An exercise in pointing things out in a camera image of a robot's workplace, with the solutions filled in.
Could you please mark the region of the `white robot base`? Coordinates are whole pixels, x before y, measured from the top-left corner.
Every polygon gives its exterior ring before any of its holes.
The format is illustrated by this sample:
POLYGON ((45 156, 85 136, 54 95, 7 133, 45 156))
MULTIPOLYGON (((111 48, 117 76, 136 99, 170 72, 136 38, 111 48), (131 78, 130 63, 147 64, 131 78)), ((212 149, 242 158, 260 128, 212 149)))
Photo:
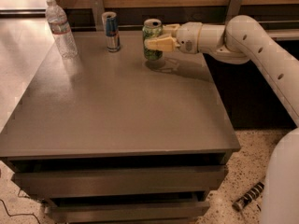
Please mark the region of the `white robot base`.
POLYGON ((287 133, 271 155, 260 224, 299 224, 299 128, 287 133))

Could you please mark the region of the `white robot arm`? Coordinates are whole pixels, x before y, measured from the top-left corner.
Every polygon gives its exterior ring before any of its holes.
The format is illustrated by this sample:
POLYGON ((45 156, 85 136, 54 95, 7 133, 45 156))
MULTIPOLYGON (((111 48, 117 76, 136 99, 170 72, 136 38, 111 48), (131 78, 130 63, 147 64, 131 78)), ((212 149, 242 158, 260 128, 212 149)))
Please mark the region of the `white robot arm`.
POLYGON ((239 15, 225 25, 165 25, 160 35, 147 38, 144 45, 164 52, 205 53, 224 63, 252 61, 299 126, 299 61, 253 18, 239 15))

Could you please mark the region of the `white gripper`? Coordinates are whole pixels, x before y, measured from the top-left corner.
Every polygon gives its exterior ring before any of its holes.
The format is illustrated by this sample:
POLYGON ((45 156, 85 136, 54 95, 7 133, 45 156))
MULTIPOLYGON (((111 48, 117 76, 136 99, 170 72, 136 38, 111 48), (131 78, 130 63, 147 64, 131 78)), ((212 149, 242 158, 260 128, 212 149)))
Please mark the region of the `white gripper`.
POLYGON ((178 23, 167 24, 163 26, 163 34, 171 36, 146 39, 144 45, 147 49, 163 52, 171 52, 179 47, 183 53, 196 54, 202 26, 201 22, 187 22, 181 26, 178 23))

